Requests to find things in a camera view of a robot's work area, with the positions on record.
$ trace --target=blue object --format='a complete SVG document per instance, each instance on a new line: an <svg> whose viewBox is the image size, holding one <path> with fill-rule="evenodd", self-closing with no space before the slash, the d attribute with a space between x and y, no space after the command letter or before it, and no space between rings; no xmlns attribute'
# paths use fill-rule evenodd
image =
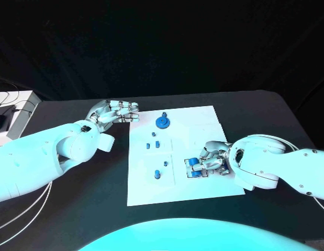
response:
<svg viewBox="0 0 324 251"><path fill-rule="evenodd" d="M201 177L201 171L191 172L193 178Z"/></svg>
<svg viewBox="0 0 324 251"><path fill-rule="evenodd" d="M188 164L190 164L190 166L194 166L194 165L198 164L198 163L200 163L198 158L190 158L190 159L188 159Z"/></svg>
<svg viewBox="0 0 324 251"><path fill-rule="evenodd" d="M167 113L164 112L162 116L156 119L156 127L159 129L165 129L169 126L169 124L171 124L171 121L167 117Z"/></svg>
<svg viewBox="0 0 324 251"><path fill-rule="evenodd" d="M227 236L195 241L206 236ZM119 229L91 242L81 251L94 250L298 250L311 247L256 227L233 222L174 218L148 221Z"/></svg>
<svg viewBox="0 0 324 251"><path fill-rule="evenodd" d="M161 178L161 173L159 173L159 170L155 171L155 179L159 179Z"/></svg>

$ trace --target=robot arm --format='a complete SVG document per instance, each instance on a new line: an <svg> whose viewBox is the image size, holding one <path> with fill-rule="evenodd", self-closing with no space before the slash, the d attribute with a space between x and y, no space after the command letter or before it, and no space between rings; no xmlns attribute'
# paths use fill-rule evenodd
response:
<svg viewBox="0 0 324 251"><path fill-rule="evenodd" d="M41 131L0 147L0 201L23 195L90 160L96 150L110 151L113 136L104 131L116 122L138 122L138 103L106 101L87 118Z"/></svg>
<svg viewBox="0 0 324 251"><path fill-rule="evenodd" d="M234 144L207 142L201 164L195 164L193 169L201 166L207 169L208 161L219 169L226 162L234 171L234 183L245 189L274 189L282 178L300 193L324 200L324 151L302 149L285 153L285 145L276 139L252 135Z"/></svg>

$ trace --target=blue toy piece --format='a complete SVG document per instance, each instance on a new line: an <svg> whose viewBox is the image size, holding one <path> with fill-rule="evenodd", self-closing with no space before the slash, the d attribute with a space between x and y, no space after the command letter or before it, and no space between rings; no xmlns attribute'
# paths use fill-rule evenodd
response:
<svg viewBox="0 0 324 251"><path fill-rule="evenodd" d="M161 173L159 173L159 170L155 171L155 179L159 179L161 178Z"/></svg>
<svg viewBox="0 0 324 251"><path fill-rule="evenodd" d="M191 174L193 174L193 178L201 177L201 171L194 171L191 172Z"/></svg>
<svg viewBox="0 0 324 251"><path fill-rule="evenodd" d="M190 164L190 166L194 166L194 165L198 164L198 163L200 163L198 158L190 158L190 159L188 159L188 164Z"/></svg>
<svg viewBox="0 0 324 251"><path fill-rule="evenodd" d="M169 126L169 124L171 124L171 121L167 117L167 113L164 112L162 116L156 119L156 127L159 129L165 129Z"/></svg>

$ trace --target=black curtain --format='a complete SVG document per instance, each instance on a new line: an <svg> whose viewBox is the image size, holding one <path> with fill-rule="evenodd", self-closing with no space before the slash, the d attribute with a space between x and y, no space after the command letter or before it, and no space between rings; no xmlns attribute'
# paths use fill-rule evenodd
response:
<svg viewBox="0 0 324 251"><path fill-rule="evenodd" d="M311 126L324 1L3 6L0 81L44 100L265 89Z"/></svg>

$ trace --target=paper sheet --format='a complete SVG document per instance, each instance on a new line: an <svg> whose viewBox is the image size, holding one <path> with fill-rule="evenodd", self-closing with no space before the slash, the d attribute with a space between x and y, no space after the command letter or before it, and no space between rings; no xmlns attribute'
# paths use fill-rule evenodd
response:
<svg viewBox="0 0 324 251"><path fill-rule="evenodd" d="M171 125L159 129L156 119L164 111ZM139 115L141 121L130 123L129 133L128 205L243 195L243 188L233 183L233 172L227 176L214 173L208 177L187 177L184 160L198 158L206 142L227 141L213 106L146 111Z"/></svg>

